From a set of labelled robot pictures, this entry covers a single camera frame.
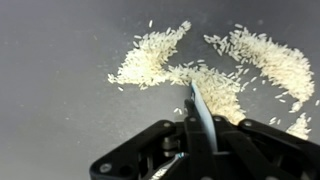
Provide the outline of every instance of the metal blade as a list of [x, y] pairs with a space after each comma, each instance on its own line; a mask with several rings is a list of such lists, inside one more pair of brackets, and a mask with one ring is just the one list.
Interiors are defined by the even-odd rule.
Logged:
[[191, 87], [192, 87], [192, 100], [194, 101], [194, 104], [200, 115], [201, 122], [207, 134], [212, 151], [217, 152], [218, 145], [217, 145], [216, 131], [215, 131], [214, 123], [212, 121], [211, 113], [209, 112], [205, 102], [203, 101], [199, 88], [197, 87], [194, 81], [192, 81]]

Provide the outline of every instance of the white rice grain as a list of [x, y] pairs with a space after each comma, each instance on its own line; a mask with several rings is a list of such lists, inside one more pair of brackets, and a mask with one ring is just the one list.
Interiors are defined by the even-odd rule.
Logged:
[[188, 66], [191, 66], [192, 64], [194, 64], [194, 61], [189, 62]]
[[139, 48], [138, 43], [136, 43], [135, 41], [133, 41], [133, 45], [134, 45], [136, 48]]
[[249, 82], [246, 82], [246, 83], [243, 84], [242, 87], [245, 88], [248, 84], [249, 84]]
[[151, 28], [151, 27], [152, 27], [152, 24], [153, 24], [153, 21], [152, 21], [152, 20], [150, 20], [150, 22], [149, 22], [149, 28]]
[[253, 82], [257, 79], [257, 77], [253, 77], [250, 82]]
[[240, 28], [240, 29], [243, 28], [243, 26], [242, 26], [241, 24], [235, 24], [234, 26], [235, 26], [236, 28]]
[[275, 96], [274, 98], [279, 99], [282, 97], [282, 94]]
[[133, 37], [136, 38], [136, 39], [142, 39], [142, 37], [138, 36], [138, 35], [134, 35]]
[[243, 74], [247, 74], [249, 72], [249, 68], [247, 68], [246, 70], [244, 70]]
[[176, 113], [178, 111], [179, 111], [179, 108], [175, 108], [173, 112]]
[[171, 27], [169, 27], [169, 28], [167, 29], [166, 34], [168, 35], [168, 34], [170, 33], [170, 31], [171, 31]]

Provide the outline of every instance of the gray surface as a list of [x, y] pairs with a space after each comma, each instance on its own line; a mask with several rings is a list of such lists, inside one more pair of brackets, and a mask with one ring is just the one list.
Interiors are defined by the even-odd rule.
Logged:
[[[230, 72], [235, 63], [218, 57], [202, 35], [226, 35], [238, 22], [302, 49], [318, 89], [318, 7], [319, 1], [301, 0], [1, 0], [1, 179], [88, 179], [95, 159], [156, 120], [173, 119], [188, 88], [164, 84], [141, 92], [125, 85], [120, 92], [105, 82], [133, 47], [134, 34], [190, 20], [193, 29], [172, 64], [202, 58]], [[273, 99], [277, 88], [258, 84], [257, 92], [240, 95], [248, 116], [262, 122], [278, 116], [286, 128], [297, 115]], [[320, 143], [314, 101], [304, 110], [313, 116], [311, 140]]]

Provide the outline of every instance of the pile of rice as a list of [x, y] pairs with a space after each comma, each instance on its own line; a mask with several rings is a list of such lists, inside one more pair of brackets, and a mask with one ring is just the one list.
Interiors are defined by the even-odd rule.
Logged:
[[189, 85], [193, 80], [212, 114], [226, 116], [233, 124], [245, 118], [245, 111], [240, 108], [236, 94], [240, 92], [240, 84], [229, 79], [218, 70], [208, 69], [205, 64], [193, 68], [169, 66], [168, 80], [172, 84]]
[[[288, 93], [298, 99], [291, 112], [298, 111], [314, 92], [314, 82], [311, 79], [313, 73], [309, 70], [307, 58], [297, 49], [291, 50], [273, 43], [265, 34], [257, 36], [241, 25], [236, 26], [240, 30], [231, 32], [229, 41], [229, 37], [220, 38], [216, 35], [205, 35], [205, 41], [212, 43], [220, 55], [228, 53], [241, 64], [251, 63], [261, 68], [261, 76], [268, 76], [273, 85], [280, 85], [280, 88], [288, 90], [283, 95]], [[237, 93], [244, 91], [245, 87], [257, 78], [240, 84], [240, 75], [246, 74], [249, 69], [242, 69], [242, 65], [238, 65], [237, 72], [226, 75], [214, 68], [209, 69], [204, 60], [176, 67], [168, 66], [168, 70], [163, 68], [168, 58], [177, 53], [177, 42], [190, 28], [191, 23], [186, 21], [177, 30], [168, 28], [166, 32], [152, 32], [143, 37], [136, 35], [139, 42], [133, 42], [135, 48], [127, 53], [117, 75], [108, 74], [108, 80], [110, 83], [137, 84], [141, 90], [166, 80], [171, 81], [172, 85], [190, 85], [191, 81], [195, 81], [210, 112], [224, 115], [231, 123], [238, 124], [245, 118], [245, 111], [239, 105]], [[287, 130], [302, 139], [308, 138], [309, 131], [305, 115], [301, 115]]]
[[134, 42], [136, 48], [129, 51], [118, 75], [108, 74], [110, 83], [137, 84], [144, 90], [148, 86], [159, 85], [166, 80], [166, 71], [162, 65], [168, 58], [177, 53], [176, 44], [191, 28], [191, 23], [185, 21], [177, 30], [168, 29], [166, 32], [152, 32]]
[[212, 43], [220, 55], [227, 53], [241, 64], [250, 63], [260, 68], [261, 76], [267, 76], [272, 85], [287, 89], [292, 97], [298, 99], [291, 110], [298, 111], [314, 92], [313, 72], [308, 59], [298, 49], [272, 42], [272, 38], [264, 33], [252, 34], [239, 24], [236, 27], [229, 33], [230, 37], [204, 35], [204, 39]]
[[306, 113], [302, 113], [297, 121], [287, 129], [287, 133], [301, 139], [307, 140], [309, 138], [308, 133], [311, 129], [308, 128], [308, 120]]

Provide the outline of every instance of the black mechanism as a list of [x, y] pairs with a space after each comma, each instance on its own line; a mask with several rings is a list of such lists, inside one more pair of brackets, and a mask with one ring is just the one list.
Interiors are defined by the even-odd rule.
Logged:
[[[184, 122], [161, 120], [93, 163], [91, 180], [319, 180], [320, 147], [257, 121], [213, 116], [213, 152], [191, 100]], [[176, 159], [177, 154], [184, 156]]]

